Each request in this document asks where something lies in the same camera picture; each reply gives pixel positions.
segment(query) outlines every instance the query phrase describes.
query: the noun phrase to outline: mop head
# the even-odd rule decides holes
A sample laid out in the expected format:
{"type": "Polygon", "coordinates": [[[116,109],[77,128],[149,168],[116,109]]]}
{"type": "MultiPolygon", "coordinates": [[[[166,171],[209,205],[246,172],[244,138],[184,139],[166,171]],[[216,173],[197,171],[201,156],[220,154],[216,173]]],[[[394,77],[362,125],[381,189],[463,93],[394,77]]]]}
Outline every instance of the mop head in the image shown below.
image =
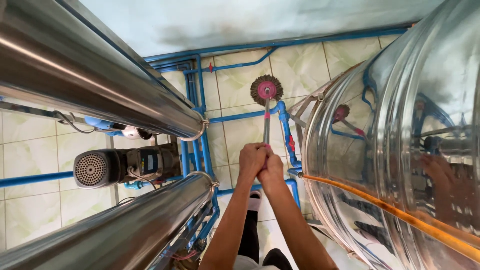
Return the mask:
{"type": "Polygon", "coordinates": [[[277,78],[272,75],[263,75],[258,77],[250,87],[250,95],[258,104],[265,106],[265,99],[275,99],[279,101],[283,95],[283,88],[277,78]]]}
{"type": "Polygon", "coordinates": [[[335,110],[335,114],[333,115],[333,124],[345,119],[349,113],[350,107],[347,104],[339,105],[335,110]]]}

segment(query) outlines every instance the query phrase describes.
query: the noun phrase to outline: hand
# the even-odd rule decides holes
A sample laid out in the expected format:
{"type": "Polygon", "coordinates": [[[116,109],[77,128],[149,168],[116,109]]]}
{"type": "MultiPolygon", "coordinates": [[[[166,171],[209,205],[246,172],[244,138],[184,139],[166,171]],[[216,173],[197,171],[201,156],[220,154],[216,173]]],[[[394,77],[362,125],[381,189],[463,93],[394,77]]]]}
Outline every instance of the hand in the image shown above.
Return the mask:
{"type": "Polygon", "coordinates": [[[258,173],[257,178],[264,189],[278,181],[283,182],[283,162],[271,149],[267,150],[267,168],[258,173]]]}
{"type": "Polygon", "coordinates": [[[255,176],[265,164],[267,149],[265,143],[246,144],[240,151],[240,174],[239,182],[249,181],[250,186],[255,180],[255,176]]]}

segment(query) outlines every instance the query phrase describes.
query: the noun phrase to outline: pink plastic disc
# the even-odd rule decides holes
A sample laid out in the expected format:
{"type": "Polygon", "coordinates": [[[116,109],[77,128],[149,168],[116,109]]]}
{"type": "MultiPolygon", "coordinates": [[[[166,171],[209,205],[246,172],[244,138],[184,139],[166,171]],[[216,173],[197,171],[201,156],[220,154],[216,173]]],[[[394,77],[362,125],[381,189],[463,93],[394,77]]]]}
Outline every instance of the pink plastic disc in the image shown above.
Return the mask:
{"type": "Polygon", "coordinates": [[[258,95],[263,99],[273,98],[276,94],[276,87],[274,83],[270,81],[264,81],[258,85],[257,91],[258,91],[258,95]],[[268,95],[267,93],[265,93],[265,88],[267,87],[270,89],[268,91],[268,95]]]}

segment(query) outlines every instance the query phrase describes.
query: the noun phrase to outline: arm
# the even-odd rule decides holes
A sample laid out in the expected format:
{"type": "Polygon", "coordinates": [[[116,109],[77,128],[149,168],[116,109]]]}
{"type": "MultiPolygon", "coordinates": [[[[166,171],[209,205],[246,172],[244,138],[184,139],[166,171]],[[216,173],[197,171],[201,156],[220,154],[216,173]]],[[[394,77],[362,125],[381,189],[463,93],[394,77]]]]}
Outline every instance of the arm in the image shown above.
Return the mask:
{"type": "Polygon", "coordinates": [[[337,270],[324,246],[313,234],[283,180],[283,163],[273,152],[268,153],[267,169],[258,179],[270,201],[280,230],[300,270],[337,270]]]}
{"type": "Polygon", "coordinates": [[[247,144],[240,152],[237,186],[199,270],[233,269],[247,215],[250,188],[265,162],[267,151],[264,146],[264,143],[247,144]]]}

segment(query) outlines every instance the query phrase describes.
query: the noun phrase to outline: orange hose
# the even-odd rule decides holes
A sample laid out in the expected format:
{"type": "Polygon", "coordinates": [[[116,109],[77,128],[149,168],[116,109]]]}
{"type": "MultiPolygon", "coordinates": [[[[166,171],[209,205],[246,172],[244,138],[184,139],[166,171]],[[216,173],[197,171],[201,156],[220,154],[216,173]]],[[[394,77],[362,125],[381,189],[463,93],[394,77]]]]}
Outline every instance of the orange hose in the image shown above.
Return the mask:
{"type": "Polygon", "coordinates": [[[405,213],[402,210],[399,210],[371,195],[368,195],[367,193],[360,191],[356,188],[353,188],[351,186],[338,183],[332,180],[328,180],[325,178],[320,178],[320,177],[315,177],[315,176],[310,176],[304,174],[302,176],[303,178],[307,178],[310,180],[318,181],[324,184],[329,184],[338,188],[341,188],[343,190],[346,190],[348,192],[351,192],[363,199],[366,199],[367,201],[371,202],[372,204],[380,207],[381,209],[389,212],[390,214],[396,216],[397,218],[405,221],[406,223],[412,225],[413,227],[419,229],[420,231],[428,234],[429,236],[437,239],[438,241],[442,242],[446,246],[452,248],[453,250],[456,250],[457,252],[465,255],[466,257],[472,259],[473,261],[480,263],[480,250],[465,244],[464,242],[458,240],[457,238],[449,235],[448,233],[443,232],[440,229],[437,229],[407,213],[405,213]]]}

